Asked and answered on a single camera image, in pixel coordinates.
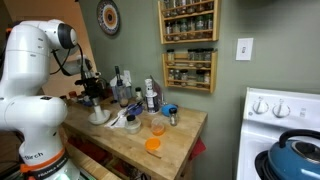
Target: kettle handle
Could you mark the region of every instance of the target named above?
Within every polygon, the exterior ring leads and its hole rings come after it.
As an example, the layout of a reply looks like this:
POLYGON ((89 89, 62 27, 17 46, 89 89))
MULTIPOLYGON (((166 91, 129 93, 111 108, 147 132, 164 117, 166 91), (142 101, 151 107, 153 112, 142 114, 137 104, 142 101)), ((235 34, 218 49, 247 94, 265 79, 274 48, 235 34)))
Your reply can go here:
POLYGON ((320 133, 317 131, 307 130, 307 129, 294 129, 284 132, 279 138, 280 148, 286 147, 286 141, 294 136, 308 136, 320 140, 320 133))

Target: spice rack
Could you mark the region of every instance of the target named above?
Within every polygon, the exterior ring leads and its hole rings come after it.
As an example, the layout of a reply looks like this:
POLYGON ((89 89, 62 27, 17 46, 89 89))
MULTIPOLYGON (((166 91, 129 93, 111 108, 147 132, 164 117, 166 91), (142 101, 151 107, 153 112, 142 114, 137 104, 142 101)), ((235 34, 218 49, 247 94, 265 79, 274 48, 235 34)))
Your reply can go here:
POLYGON ((165 3, 162 1, 158 1, 158 13, 159 13, 159 27, 160 27, 160 39, 161 44, 174 44, 174 43, 186 43, 186 42, 206 42, 206 41, 217 41, 219 39, 219 27, 220 27, 220 9, 221 4, 220 0, 206 0, 202 2, 197 2, 194 4, 188 4, 185 6, 178 6, 176 8, 166 8, 165 3), (205 10, 202 12, 194 12, 192 14, 183 14, 183 15, 177 15, 174 17, 165 17, 164 14, 167 11, 177 10, 181 8, 188 8, 190 6, 197 6, 197 5, 205 5, 208 3, 214 3, 213 10, 205 10), (165 30, 165 24, 166 22, 173 22, 176 20, 180 20, 182 18, 191 18, 196 17, 200 15, 207 15, 212 14, 213 17, 213 28, 207 29, 207 30, 197 30, 197 31, 187 31, 187 33, 206 33, 208 36, 203 38, 196 38, 196 39, 185 39, 185 40, 167 40, 166 37, 174 37, 177 35, 182 35, 183 33, 170 33, 166 34, 165 30))
POLYGON ((217 57, 218 57, 218 51, 214 51, 211 54, 211 61, 190 61, 188 60, 188 53, 176 53, 174 55, 174 61, 168 61, 168 54, 164 53, 162 54, 162 63, 163 63, 163 76, 164 76, 164 85, 165 87, 177 87, 177 88, 184 88, 184 89, 193 89, 193 90, 200 90, 200 91, 207 91, 210 93, 213 93, 216 87, 216 74, 217 74, 217 57), (196 68, 196 67, 190 67, 188 65, 186 66, 177 66, 177 64, 188 64, 188 63, 209 63, 209 68, 196 68), (190 86, 188 85, 188 80, 171 80, 169 79, 169 70, 170 69, 187 69, 187 70, 204 70, 204 71, 210 71, 210 81, 208 83, 203 82, 192 82, 196 85, 201 84, 204 85, 204 87, 197 87, 197 86, 190 86), (178 83, 186 83, 186 86, 182 85, 176 85, 174 82, 178 83))

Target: stove knob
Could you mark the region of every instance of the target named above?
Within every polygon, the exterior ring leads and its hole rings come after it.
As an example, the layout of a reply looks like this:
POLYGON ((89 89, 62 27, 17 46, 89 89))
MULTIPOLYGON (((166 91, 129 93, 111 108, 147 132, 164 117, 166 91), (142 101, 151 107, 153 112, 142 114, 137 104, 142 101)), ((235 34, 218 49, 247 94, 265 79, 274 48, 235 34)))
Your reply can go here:
POLYGON ((268 104, 262 98, 259 99, 259 102, 253 104, 253 111, 257 114, 263 114, 267 112, 268 109, 268 104))
POLYGON ((280 104, 273 108, 273 114, 278 118, 286 117, 290 114, 290 108, 280 100, 280 104))

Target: glass cup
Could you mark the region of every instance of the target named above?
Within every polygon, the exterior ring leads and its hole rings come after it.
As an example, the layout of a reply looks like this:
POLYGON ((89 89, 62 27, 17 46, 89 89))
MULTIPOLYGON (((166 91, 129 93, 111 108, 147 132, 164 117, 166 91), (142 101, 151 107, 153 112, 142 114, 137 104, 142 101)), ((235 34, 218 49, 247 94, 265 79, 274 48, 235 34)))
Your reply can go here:
POLYGON ((155 136, 161 136, 165 131, 165 125, 160 118, 155 118, 151 122, 151 131, 155 136))

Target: white stove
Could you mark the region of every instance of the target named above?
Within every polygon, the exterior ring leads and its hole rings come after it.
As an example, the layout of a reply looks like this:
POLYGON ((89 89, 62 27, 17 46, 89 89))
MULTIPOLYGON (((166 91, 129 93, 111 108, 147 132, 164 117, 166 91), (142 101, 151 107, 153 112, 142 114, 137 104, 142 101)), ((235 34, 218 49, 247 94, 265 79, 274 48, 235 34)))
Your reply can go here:
MULTIPOLYGON (((241 127, 237 180, 260 180, 255 158, 290 129, 320 131, 320 95, 248 88, 241 127)), ((312 138, 291 138, 316 145, 312 138)))

